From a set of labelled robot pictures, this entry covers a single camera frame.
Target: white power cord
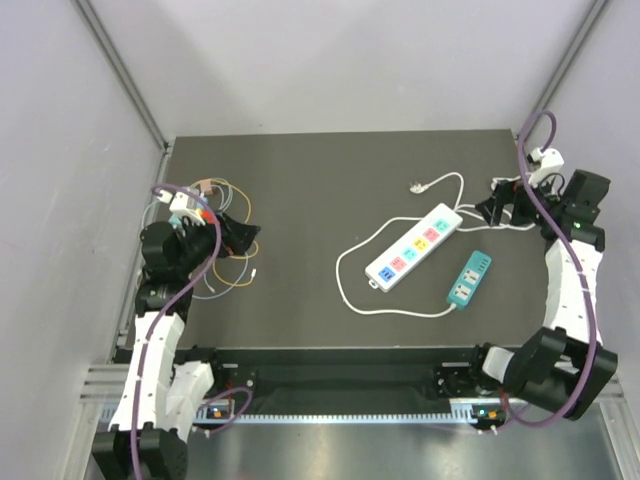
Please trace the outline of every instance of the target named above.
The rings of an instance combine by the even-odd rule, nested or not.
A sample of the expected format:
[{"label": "white power cord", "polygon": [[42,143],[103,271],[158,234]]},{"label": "white power cord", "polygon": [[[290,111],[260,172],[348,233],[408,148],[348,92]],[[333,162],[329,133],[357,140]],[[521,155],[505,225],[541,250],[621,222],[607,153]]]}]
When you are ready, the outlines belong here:
[{"label": "white power cord", "polygon": [[[440,183],[445,178],[449,178],[449,177],[458,177],[458,179],[460,180],[460,190],[458,191],[458,197],[456,198],[456,203],[454,204],[453,210],[458,214],[464,214],[464,215],[467,215],[469,217],[476,218],[478,220],[484,220],[482,218],[482,216],[477,214],[477,213],[468,212],[466,210],[463,210],[464,208],[473,209],[475,207],[473,205],[470,205],[470,204],[461,204],[460,203],[462,201],[462,193],[464,191],[464,177],[459,172],[449,172],[449,173],[447,173],[445,175],[442,175],[441,177],[435,179],[433,182],[428,183],[426,185],[422,185],[420,183],[413,183],[411,185],[411,187],[409,188],[409,190],[411,191],[411,193],[421,194],[421,193],[426,192],[429,188],[431,188],[432,186],[436,185],[437,183]],[[516,178],[496,177],[496,178],[494,178],[492,180],[492,185],[494,183],[496,183],[497,181],[500,181],[500,180],[515,180],[515,179]],[[511,212],[509,212],[507,210],[504,210],[503,213],[507,217],[511,218]],[[366,244],[371,242],[385,228],[387,228],[387,226],[389,226],[389,224],[391,224],[392,222],[401,221],[401,220],[417,222],[419,220],[422,220],[422,218],[423,217],[394,217],[394,218],[391,218],[391,219],[387,220],[369,238],[367,238],[363,242],[360,242],[357,245],[354,245],[353,247],[349,248],[348,250],[345,250],[344,252],[342,252],[340,254],[338,259],[336,260],[336,283],[338,284],[338,290],[340,291],[340,296],[342,297],[342,301],[345,303],[345,305],[347,307],[349,307],[349,309],[351,309],[353,312],[358,313],[360,315],[383,315],[383,314],[395,313],[397,315],[407,315],[407,316],[410,316],[410,317],[419,317],[419,318],[439,318],[439,317],[444,317],[445,315],[447,315],[447,314],[451,313],[453,310],[455,310],[456,307],[453,304],[451,304],[449,306],[449,308],[447,308],[446,310],[443,310],[442,312],[439,312],[439,313],[419,313],[419,312],[411,312],[411,311],[408,311],[408,310],[396,310],[396,309],[361,310],[359,308],[354,307],[351,304],[351,302],[349,302],[349,300],[347,299],[347,296],[344,293],[344,289],[342,288],[342,282],[340,281],[340,262],[342,261],[342,259],[344,257],[346,257],[350,253],[355,252],[359,248],[364,247]],[[526,230],[532,229],[533,227],[535,227],[535,224],[527,225],[525,227],[514,227],[514,226],[506,224],[506,223],[501,223],[500,225],[496,225],[496,226],[493,226],[493,227],[491,227],[489,225],[482,225],[482,226],[479,226],[479,227],[458,228],[457,231],[458,232],[463,232],[463,233],[476,232],[476,231],[479,231],[479,230],[516,230],[516,231],[526,231]]]}]

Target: gray table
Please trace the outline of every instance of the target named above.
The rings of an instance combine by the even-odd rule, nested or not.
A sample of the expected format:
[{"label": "gray table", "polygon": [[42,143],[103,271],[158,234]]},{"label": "gray table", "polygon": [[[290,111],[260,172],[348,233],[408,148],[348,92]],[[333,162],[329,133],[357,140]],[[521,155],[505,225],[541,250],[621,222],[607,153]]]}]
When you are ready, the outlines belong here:
[{"label": "gray table", "polygon": [[[181,346],[522,344],[540,327],[546,297],[543,241],[535,230],[456,233],[387,294],[369,287],[364,268],[411,223],[396,222],[343,261],[343,284],[356,306],[439,312],[471,252],[489,254],[494,262],[470,306],[443,318],[357,315],[343,304],[335,281],[342,251],[390,217],[453,205],[458,192],[455,178],[420,196],[409,193],[410,182],[455,170],[467,182],[463,202],[475,203],[488,197],[491,177],[517,173],[515,158],[507,130],[178,138],[167,180],[224,177],[249,194],[252,222],[263,227],[250,265],[257,269],[253,285],[217,300],[194,300]],[[236,198],[229,213],[243,220],[246,205]],[[224,260],[219,271],[234,279],[241,267]]]}]

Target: reflective metal surface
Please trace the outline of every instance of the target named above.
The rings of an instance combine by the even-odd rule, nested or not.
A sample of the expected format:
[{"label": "reflective metal surface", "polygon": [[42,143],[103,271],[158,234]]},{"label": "reflective metal surface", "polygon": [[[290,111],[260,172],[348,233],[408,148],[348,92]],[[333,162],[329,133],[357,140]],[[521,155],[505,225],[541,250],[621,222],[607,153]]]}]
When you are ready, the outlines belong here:
[{"label": "reflective metal surface", "polygon": [[470,427],[237,425],[189,440],[188,480],[621,479],[596,405],[578,422]]}]

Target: power outlet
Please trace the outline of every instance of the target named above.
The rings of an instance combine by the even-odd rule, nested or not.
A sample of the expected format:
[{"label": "power outlet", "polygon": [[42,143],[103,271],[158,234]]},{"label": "power outlet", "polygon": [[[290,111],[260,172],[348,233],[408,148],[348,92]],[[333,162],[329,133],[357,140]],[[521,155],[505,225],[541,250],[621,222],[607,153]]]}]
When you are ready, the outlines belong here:
[{"label": "power outlet", "polygon": [[458,276],[458,280],[453,284],[453,288],[447,296],[447,302],[463,310],[471,301],[471,297],[487,273],[489,265],[491,265],[491,257],[478,250],[473,252]]}]

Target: purple cable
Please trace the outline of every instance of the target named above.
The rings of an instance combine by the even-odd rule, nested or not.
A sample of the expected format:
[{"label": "purple cable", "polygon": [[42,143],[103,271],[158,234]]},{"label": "purple cable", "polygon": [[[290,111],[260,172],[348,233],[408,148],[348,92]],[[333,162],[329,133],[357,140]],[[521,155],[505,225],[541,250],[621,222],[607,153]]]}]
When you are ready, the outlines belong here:
[{"label": "purple cable", "polygon": [[[216,218],[215,214],[213,213],[209,205],[207,205],[207,203],[202,198],[200,198],[200,196],[190,192],[186,188],[179,187],[177,185],[171,185],[168,183],[158,183],[153,187],[151,187],[151,192],[154,195],[158,195],[160,190],[183,193],[186,196],[198,202],[200,206],[203,208],[203,210],[205,210],[209,215],[211,215],[211,218],[214,218],[214,219]],[[147,357],[147,345],[149,340],[151,340],[151,337],[153,336],[153,331],[158,325],[158,322],[160,321],[160,319],[167,313],[167,311],[173,305],[175,305],[175,303],[178,300],[180,300],[180,298],[182,298],[183,295],[185,295],[189,290],[191,290],[195,286],[196,283],[198,283],[198,281],[204,276],[207,270],[211,268],[211,265],[213,265],[213,262],[215,261],[216,257],[218,256],[218,252],[220,251],[220,243],[222,238],[222,233],[220,231],[220,224],[218,223],[217,220],[214,223],[214,227],[216,229],[216,245],[213,248],[213,253],[207,260],[202,270],[200,270],[191,279],[191,281],[187,285],[185,285],[185,287],[182,290],[176,293],[166,303],[166,305],[162,307],[162,309],[158,312],[158,315],[156,316],[156,318],[154,318],[153,322],[151,322],[151,326],[149,327],[149,331],[147,332],[147,336],[145,337],[145,342],[142,344],[142,349],[140,350],[140,362],[138,363],[138,371],[136,372],[138,379],[136,380],[136,386],[133,393],[133,414],[131,416],[131,435],[129,437],[129,442],[131,443],[131,463],[133,465],[133,474],[136,480],[144,480],[144,477],[142,476],[142,469],[140,468],[140,456],[138,454],[137,433],[138,433],[138,409],[140,408],[140,382],[142,380],[142,374],[144,372],[144,362]]]},{"label": "purple cable", "polygon": [[236,414],[233,416],[233,418],[231,420],[229,420],[227,423],[223,424],[219,428],[216,428],[215,430],[207,430],[207,431],[211,432],[211,435],[215,435],[216,433],[220,433],[220,432],[225,431],[227,428],[229,428],[231,425],[233,425],[238,420],[238,418],[240,418],[240,415],[242,415],[245,412],[245,410],[247,408],[249,408],[249,404],[251,403],[251,399],[253,398],[253,392],[251,390],[249,390],[247,387],[233,387],[233,388],[230,388],[229,390],[225,390],[224,392],[219,393],[215,397],[210,398],[204,404],[202,404],[202,407],[207,407],[207,406],[211,405],[213,402],[215,402],[216,400],[220,400],[221,398],[228,397],[229,395],[232,395],[232,394],[237,393],[237,392],[244,392],[244,393],[247,394],[247,399],[245,400],[244,404],[236,412]]},{"label": "purple cable", "polygon": [[536,207],[536,210],[538,210],[538,213],[542,216],[542,218],[544,218],[544,220],[549,224],[553,232],[558,236],[558,239],[562,242],[562,245],[564,245],[564,247],[567,249],[567,252],[569,252],[569,256],[571,257],[571,260],[573,261],[573,264],[576,267],[576,272],[578,273],[578,278],[580,279],[580,286],[582,287],[582,294],[584,296],[584,304],[587,312],[587,321],[589,324],[589,346],[587,348],[587,358],[584,363],[584,368],[582,369],[582,373],[578,378],[576,387],[573,389],[573,392],[571,392],[571,395],[569,395],[567,402],[557,412],[555,412],[553,415],[551,415],[549,418],[545,420],[541,420],[537,422],[525,420],[519,416],[519,413],[521,412],[516,412],[513,409],[513,407],[511,407],[511,405],[509,404],[509,398],[505,395],[507,410],[511,415],[511,418],[504,425],[499,427],[498,430],[502,430],[505,427],[507,427],[512,420],[515,420],[516,422],[521,423],[522,425],[526,425],[528,427],[546,427],[548,425],[551,425],[557,422],[562,417],[564,417],[564,415],[566,415],[574,407],[574,405],[576,404],[576,401],[578,400],[578,397],[582,393],[582,390],[584,390],[584,387],[587,381],[589,380],[589,375],[591,374],[593,361],[596,356],[596,347],[597,347],[596,332],[598,328],[596,323],[596,312],[593,308],[593,303],[591,302],[589,284],[587,282],[587,278],[584,275],[582,264],[580,263],[580,259],[578,258],[578,255],[576,255],[576,252],[573,250],[573,247],[571,246],[569,239],[562,232],[562,230],[560,229],[558,224],[553,220],[553,218],[551,218],[551,215],[547,213],[547,211],[542,206],[542,204],[536,197],[535,193],[533,192],[531,185],[529,185],[529,182],[527,181],[527,176],[526,176],[527,160],[525,158],[526,155],[524,150],[524,142],[525,142],[525,139],[531,133],[533,126],[542,115],[546,115],[551,120],[551,134],[549,135],[549,139],[544,144],[543,150],[547,149],[547,147],[553,141],[553,137],[555,136],[556,123],[557,123],[556,117],[549,110],[542,110],[540,112],[534,113],[527,119],[524,126],[522,127],[522,131],[518,139],[518,168],[520,169],[520,178],[522,179],[522,184],[524,186],[525,191],[527,192],[527,196],[529,197],[533,205]]}]

